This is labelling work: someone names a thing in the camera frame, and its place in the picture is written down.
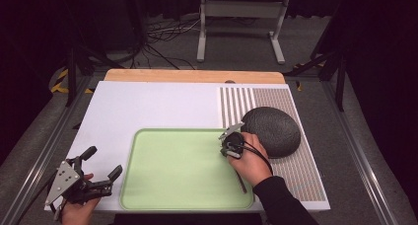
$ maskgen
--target light green plastic tray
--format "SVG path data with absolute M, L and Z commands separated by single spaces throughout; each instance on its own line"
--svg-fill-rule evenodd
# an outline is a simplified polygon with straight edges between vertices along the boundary
M 141 129 L 120 197 L 126 210 L 231 210 L 253 203 L 220 153 L 223 129 Z

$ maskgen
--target gray striped mat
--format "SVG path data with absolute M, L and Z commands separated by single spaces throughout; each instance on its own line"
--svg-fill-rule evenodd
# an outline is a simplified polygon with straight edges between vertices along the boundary
M 224 128 L 240 122 L 244 114 L 258 107 L 272 107 L 291 116 L 302 131 L 299 149 L 281 159 L 270 159 L 274 175 L 283 177 L 289 191 L 300 201 L 326 201 L 308 140 L 289 88 L 220 88 L 220 110 Z

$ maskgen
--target metal rail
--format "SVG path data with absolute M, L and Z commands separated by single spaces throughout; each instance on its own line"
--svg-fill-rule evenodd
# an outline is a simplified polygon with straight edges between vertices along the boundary
M 33 167 L 31 168 L 25 182 L 23 183 L 21 189 L 19 190 L 16 198 L 10 204 L 10 208 L 6 213 L 1 224 L 17 224 L 19 217 L 27 207 L 29 201 L 31 200 L 31 196 L 33 195 L 37 184 L 42 177 L 46 166 L 51 159 L 53 152 L 58 146 L 58 143 L 62 137 L 63 130 L 67 125 L 69 118 L 71 117 L 72 113 L 76 109 L 77 104 L 79 103 L 80 99 L 83 96 L 84 90 L 88 87 L 89 82 L 92 77 L 84 76 L 81 78 L 81 81 L 77 88 L 77 93 L 79 93 L 72 105 L 68 108 L 65 108 L 62 112 L 58 123 L 55 125 L 51 135 L 49 136 L 48 140 L 45 143 L 42 151 L 40 152 L 39 156 L 37 157 L 36 162 L 34 163 Z
M 344 130 L 345 137 L 348 141 L 348 149 L 354 159 L 354 163 L 356 164 L 357 170 L 360 173 L 362 181 L 371 198 L 379 219 L 381 220 L 382 224 L 397 225 L 398 223 L 396 218 L 389 208 L 389 204 L 384 197 L 383 191 L 379 185 L 375 173 L 373 172 L 361 145 L 357 142 L 356 138 L 351 132 L 351 126 L 347 120 L 347 116 L 344 112 L 341 112 L 337 104 L 335 104 L 335 94 L 331 84 L 329 82 L 322 82 L 322 88 L 332 105 L 335 116 L 337 117 L 341 127 Z

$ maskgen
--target black round speaker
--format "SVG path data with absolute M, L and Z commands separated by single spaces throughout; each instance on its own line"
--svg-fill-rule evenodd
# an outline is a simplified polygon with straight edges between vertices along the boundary
M 301 144 L 301 130 L 285 112 L 260 107 L 243 117 L 241 132 L 256 134 L 269 158 L 283 158 L 293 154 Z

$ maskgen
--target black sleeve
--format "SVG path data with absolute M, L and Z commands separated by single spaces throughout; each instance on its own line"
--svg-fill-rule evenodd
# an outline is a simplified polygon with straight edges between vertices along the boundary
M 292 196 L 282 178 L 268 178 L 255 186 L 253 191 L 261 200 L 271 224 L 317 224 L 302 204 Z

